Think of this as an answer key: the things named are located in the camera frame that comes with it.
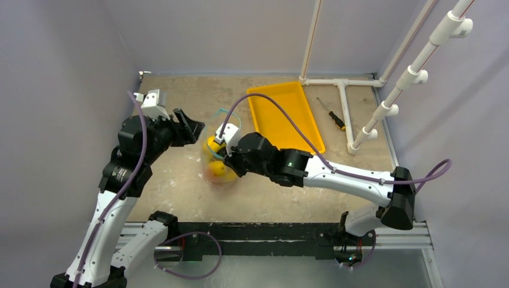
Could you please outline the yellow plastic tray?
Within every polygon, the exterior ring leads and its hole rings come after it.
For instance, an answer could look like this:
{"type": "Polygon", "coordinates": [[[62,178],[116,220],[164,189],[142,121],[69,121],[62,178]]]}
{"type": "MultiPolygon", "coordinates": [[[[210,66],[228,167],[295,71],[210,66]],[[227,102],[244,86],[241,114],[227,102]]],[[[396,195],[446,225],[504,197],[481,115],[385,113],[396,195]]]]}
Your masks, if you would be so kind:
{"type": "Polygon", "coordinates": [[[294,148],[310,153],[315,151],[293,127],[293,122],[320,153],[326,151],[309,102],[299,82],[248,88],[246,93],[260,93],[272,98],[286,112],[285,116],[269,100],[254,96],[248,98],[254,129],[274,146],[294,148]]]}

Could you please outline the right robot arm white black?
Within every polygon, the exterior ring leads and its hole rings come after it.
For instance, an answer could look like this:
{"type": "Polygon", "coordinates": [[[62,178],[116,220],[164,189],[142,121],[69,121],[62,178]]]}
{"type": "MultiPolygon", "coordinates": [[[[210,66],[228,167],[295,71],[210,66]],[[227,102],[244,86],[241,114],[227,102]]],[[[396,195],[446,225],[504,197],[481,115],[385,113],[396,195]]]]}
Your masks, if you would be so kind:
{"type": "Polygon", "coordinates": [[[414,226],[415,187],[392,184],[410,175],[403,167],[377,172],[324,163],[321,157],[306,151],[278,149],[259,133],[227,140],[226,151],[223,162],[239,177],[255,173],[283,187],[325,188],[370,201],[343,215],[337,236],[344,244],[378,227],[411,230],[414,226]]]}

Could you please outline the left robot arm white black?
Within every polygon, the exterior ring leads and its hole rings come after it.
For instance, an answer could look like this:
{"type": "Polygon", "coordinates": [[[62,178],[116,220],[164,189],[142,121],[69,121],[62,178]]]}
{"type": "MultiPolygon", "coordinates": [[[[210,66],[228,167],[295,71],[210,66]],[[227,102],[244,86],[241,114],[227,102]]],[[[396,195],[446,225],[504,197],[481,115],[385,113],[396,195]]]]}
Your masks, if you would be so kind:
{"type": "Polygon", "coordinates": [[[51,287],[126,287],[128,270],[144,248],[156,240],[176,243],[177,218],[156,212],[148,231],[116,254],[124,224],[152,176],[152,164],[170,147],[195,144],[205,124],[189,118],[182,109],[173,115],[143,112],[124,120],[118,145],[104,167],[95,212],[82,246],[66,272],[57,274],[51,287]]]}

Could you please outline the yellow banana bunch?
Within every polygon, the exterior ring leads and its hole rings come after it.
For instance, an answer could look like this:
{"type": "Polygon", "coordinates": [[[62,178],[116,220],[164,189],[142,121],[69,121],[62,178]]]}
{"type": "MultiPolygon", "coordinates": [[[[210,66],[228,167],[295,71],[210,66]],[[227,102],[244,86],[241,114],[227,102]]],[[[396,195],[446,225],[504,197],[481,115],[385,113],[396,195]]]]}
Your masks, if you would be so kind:
{"type": "Polygon", "coordinates": [[[202,152],[206,155],[215,157],[224,156],[226,144],[224,142],[218,143],[215,141],[215,136],[209,136],[202,145],[202,152]]]}

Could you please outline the clear zip top bag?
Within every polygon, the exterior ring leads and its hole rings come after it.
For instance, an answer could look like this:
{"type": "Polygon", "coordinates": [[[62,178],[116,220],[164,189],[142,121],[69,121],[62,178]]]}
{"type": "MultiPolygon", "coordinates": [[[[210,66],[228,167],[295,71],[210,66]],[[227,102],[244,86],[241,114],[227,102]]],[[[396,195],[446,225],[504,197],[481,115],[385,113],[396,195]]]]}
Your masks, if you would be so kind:
{"type": "MultiPolygon", "coordinates": [[[[209,136],[215,135],[216,129],[218,129],[218,127],[221,126],[227,113],[228,113],[228,111],[226,109],[219,108],[218,111],[216,111],[209,119],[206,120],[205,128],[203,130],[202,145],[203,145],[204,141],[206,141],[206,139],[209,136]]],[[[212,155],[206,155],[202,152],[202,149],[201,149],[200,159],[201,159],[202,168],[203,168],[203,178],[209,185],[214,187],[216,190],[226,189],[226,188],[230,187],[238,179],[235,172],[230,167],[227,167],[227,166],[226,166],[227,172],[226,172],[226,176],[224,178],[211,179],[208,176],[208,173],[206,171],[207,164],[211,161],[222,161],[223,162],[224,156],[215,157],[212,155]]]]}

